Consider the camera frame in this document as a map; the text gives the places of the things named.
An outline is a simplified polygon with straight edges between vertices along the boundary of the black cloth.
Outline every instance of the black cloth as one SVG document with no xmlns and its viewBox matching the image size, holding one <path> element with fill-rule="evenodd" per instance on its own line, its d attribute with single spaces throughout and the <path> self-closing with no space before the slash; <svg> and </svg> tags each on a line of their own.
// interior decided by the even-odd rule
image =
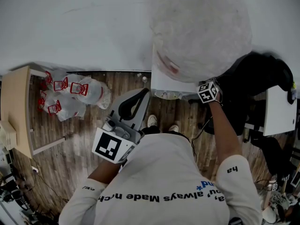
<svg viewBox="0 0 300 225">
<path fill-rule="evenodd" d="M 146 135 L 147 134 L 157 134 L 157 133 L 160 133 L 160 130 L 159 130 L 158 126 L 151 126 L 151 127 L 146 127 L 144 129 L 142 129 L 142 132 L 144 132 Z M 189 139 L 181 133 L 177 133 L 174 131 L 168 131 L 166 133 L 183 136 L 189 141 Z"/>
</svg>

